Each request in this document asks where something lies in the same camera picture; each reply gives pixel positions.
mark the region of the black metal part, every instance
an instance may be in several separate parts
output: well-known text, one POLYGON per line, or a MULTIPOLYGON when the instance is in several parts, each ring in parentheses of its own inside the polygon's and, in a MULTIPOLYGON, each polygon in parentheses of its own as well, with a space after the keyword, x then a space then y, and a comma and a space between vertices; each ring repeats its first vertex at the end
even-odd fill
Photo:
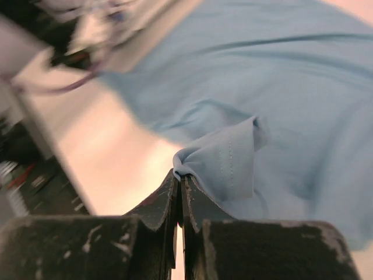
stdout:
POLYGON ((50 61, 50 66, 55 67, 59 64, 64 64, 71 68, 87 70, 92 65, 91 54, 88 50, 77 51, 69 55, 54 52, 50 61))
POLYGON ((162 241, 135 216, 15 219, 1 232, 0 279, 169 279, 162 241))
POLYGON ((0 232, 0 280, 170 279, 177 223, 184 231, 187 280, 360 279, 333 226, 236 220, 193 176, 179 182, 171 170, 155 192, 121 218, 13 221, 0 232))

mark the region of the light blue cloth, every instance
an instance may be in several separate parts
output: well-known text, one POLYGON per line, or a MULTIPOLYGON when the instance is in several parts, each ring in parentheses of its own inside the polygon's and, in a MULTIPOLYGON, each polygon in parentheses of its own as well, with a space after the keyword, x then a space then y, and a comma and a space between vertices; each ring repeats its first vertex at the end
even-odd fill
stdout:
POLYGON ((314 0, 205 0, 132 72, 101 78, 146 127, 186 145, 265 117, 263 199, 231 194, 224 208, 261 218, 264 200, 269 218, 329 221, 360 249, 373 237, 372 53, 370 27, 314 0))
POLYGON ((218 129, 174 156, 174 175, 193 174, 219 203, 254 195, 254 152, 267 141, 263 121, 251 117, 240 124, 218 129))

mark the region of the fabric fold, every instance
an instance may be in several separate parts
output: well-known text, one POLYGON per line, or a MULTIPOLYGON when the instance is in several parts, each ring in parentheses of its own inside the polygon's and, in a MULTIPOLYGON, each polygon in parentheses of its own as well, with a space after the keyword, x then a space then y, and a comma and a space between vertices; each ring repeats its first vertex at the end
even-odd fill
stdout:
POLYGON ((174 174, 192 174, 217 202, 254 194, 254 152, 268 139, 265 122, 251 117, 193 141, 174 156, 174 174))

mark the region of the white surface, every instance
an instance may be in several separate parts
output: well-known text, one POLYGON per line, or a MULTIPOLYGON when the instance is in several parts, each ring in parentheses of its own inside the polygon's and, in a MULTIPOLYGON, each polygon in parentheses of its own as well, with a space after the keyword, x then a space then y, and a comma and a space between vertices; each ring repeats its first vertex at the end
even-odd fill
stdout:
MULTIPOLYGON (((131 69, 198 2, 180 0, 118 53, 110 68, 120 72, 131 69)), ((344 8, 353 13, 358 10, 351 6, 352 0, 344 8)), ((41 53, 18 78, 58 86, 83 75, 64 69, 46 72, 41 67, 45 58, 46 53, 41 53)), ((99 215, 121 215, 141 202, 160 185, 180 148, 138 126, 116 94, 96 81, 64 96, 29 99, 78 191, 99 215)), ((354 253, 354 258, 363 279, 373 279, 373 246, 370 251, 354 253)), ((179 238, 178 269, 173 279, 183 278, 182 262, 179 238)))
POLYGON ((106 45, 112 33, 112 22, 107 20, 108 13, 121 12, 127 18, 123 22, 122 33, 115 39, 116 44, 121 44, 146 28, 174 0, 115 0, 114 2, 121 6, 111 8, 107 0, 86 2, 85 12, 79 20, 69 47, 71 53, 89 46, 106 45))

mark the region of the cable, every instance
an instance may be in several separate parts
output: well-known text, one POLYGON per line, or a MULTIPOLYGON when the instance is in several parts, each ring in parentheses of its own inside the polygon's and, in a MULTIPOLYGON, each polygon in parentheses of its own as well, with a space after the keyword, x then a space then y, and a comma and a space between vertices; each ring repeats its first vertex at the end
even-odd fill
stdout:
POLYGON ((28 91, 37 93, 37 94, 60 95, 60 94, 70 92, 71 90, 75 90, 81 87, 82 85, 90 81, 91 79, 95 78, 97 74, 101 71, 104 64, 110 58, 116 46, 116 40, 122 32, 120 26, 122 25, 121 19, 124 19, 124 17, 113 16, 113 17, 110 17, 110 19, 113 22, 113 28, 112 28, 112 34, 110 35, 108 39, 107 50, 104 53, 103 58, 101 60, 91 65, 91 67, 88 69, 88 74, 82 79, 79 79, 76 82, 71 83, 70 85, 63 86, 63 87, 55 87, 55 88, 43 87, 43 86, 35 85, 33 83, 27 83, 26 88, 25 88, 24 86, 20 86, 17 83, 15 83, 13 81, 13 78, 14 78, 13 75, 9 75, 9 74, 0 74, 0 80, 5 82, 17 94, 25 93, 27 89, 28 91))

